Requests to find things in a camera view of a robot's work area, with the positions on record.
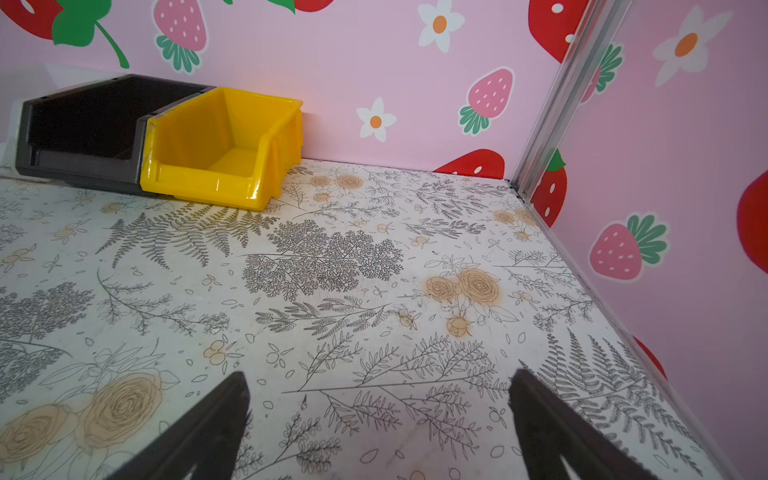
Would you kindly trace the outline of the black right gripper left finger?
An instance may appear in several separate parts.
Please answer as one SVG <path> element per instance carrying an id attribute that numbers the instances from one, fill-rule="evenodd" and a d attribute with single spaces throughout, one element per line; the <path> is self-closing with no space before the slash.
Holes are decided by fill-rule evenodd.
<path id="1" fill-rule="evenodd" d="M 234 372 L 112 479 L 230 479 L 244 437 L 250 392 Z"/>

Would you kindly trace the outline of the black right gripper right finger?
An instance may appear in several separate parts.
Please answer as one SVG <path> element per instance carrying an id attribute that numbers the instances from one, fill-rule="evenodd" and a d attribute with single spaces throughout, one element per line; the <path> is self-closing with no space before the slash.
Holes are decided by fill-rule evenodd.
<path id="1" fill-rule="evenodd" d="M 511 378 L 509 406 L 531 479 L 653 479 L 531 372 Z"/>

